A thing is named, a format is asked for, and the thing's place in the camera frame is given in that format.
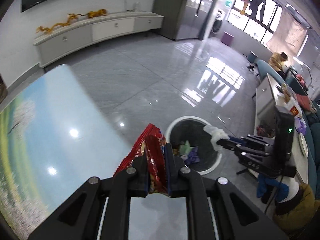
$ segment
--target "red snack bag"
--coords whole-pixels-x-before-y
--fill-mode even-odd
[[[159,128],[153,124],[148,124],[145,130],[134,143],[130,153],[122,160],[114,175],[129,168],[134,158],[147,153],[148,170],[151,177],[149,193],[166,193],[166,174],[164,165],[164,146],[166,139]]]

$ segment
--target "sofa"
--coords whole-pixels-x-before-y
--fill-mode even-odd
[[[279,74],[265,61],[257,60],[259,78],[262,81],[269,73],[279,84],[286,83],[292,88],[293,92],[306,96],[306,92],[294,76],[288,76],[284,81]],[[316,117],[320,120],[320,109],[315,101],[314,106],[317,109]],[[303,112],[303,119],[307,125],[305,139],[308,145],[308,184],[316,199],[320,199],[320,122],[308,124],[308,118]]]

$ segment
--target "metal screw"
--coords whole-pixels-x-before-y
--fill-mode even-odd
[[[218,178],[218,183],[221,185],[226,185],[228,183],[228,179],[225,177]]]
[[[134,167],[127,168],[128,174],[134,174],[137,170]]]
[[[180,169],[180,171],[183,173],[183,174],[188,174],[188,173],[190,173],[190,168],[189,167],[187,167],[187,166],[184,166],[184,167],[182,167],[181,169]]]
[[[98,177],[91,177],[89,178],[89,183],[94,185],[94,184],[97,184],[99,182],[99,178]]]

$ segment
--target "beige curtain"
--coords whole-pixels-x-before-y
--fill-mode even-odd
[[[283,9],[279,25],[266,45],[272,53],[287,54],[288,61],[285,64],[293,65],[292,57],[297,55],[306,34],[307,29],[299,24],[286,9]]]

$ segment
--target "window frame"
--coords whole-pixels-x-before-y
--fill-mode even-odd
[[[229,21],[229,17],[230,17],[230,14],[231,14],[231,10],[233,9],[233,10],[236,10],[236,11],[238,11],[238,12],[241,12],[240,9],[238,9],[238,8],[235,7],[236,0],[234,0],[234,2],[233,2],[233,4],[232,4],[231,10],[230,10],[230,12],[229,12],[229,14],[228,14],[228,19],[227,19],[227,21],[228,21],[229,23],[231,23],[233,26],[235,26],[236,28],[238,28],[238,29],[240,29],[240,30],[242,30],[242,31],[245,30],[245,28],[247,27],[250,19],[253,20],[254,22],[256,22],[257,24],[261,25],[261,26],[265,29],[265,32],[264,32],[261,40],[257,40],[257,39],[255,38],[257,41],[259,41],[259,42],[261,43],[262,40],[263,40],[263,38],[264,38],[264,36],[266,35],[267,31],[270,32],[271,34],[274,33],[274,31],[270,29],[270,26],[271,26],[271,24],[272,24],[272,22],[273,22],[273,19],[274,19],[275,16],[276,16],[276,12],[277,12],[278,8],[280,7],[280,8],[282,9],[282,7],[281,7],[277,2],[275,2],[274,0],[271,0],[271,1],[273,1],[276,5],[275,5],[275,8],[273,9],[272,16],[271,16],[271,18],[270,18],[270,20],[269,20],[268,25],[265,25],[263,22],[257,20],[256,18],[251,18],[251,15],[247,14],[246,12],[244,12],[244,15],[248,17],[248,21],[247,21],[247,23],[245,24],[244,28],[241,29],[241,28],[233,25],[233,24]]]

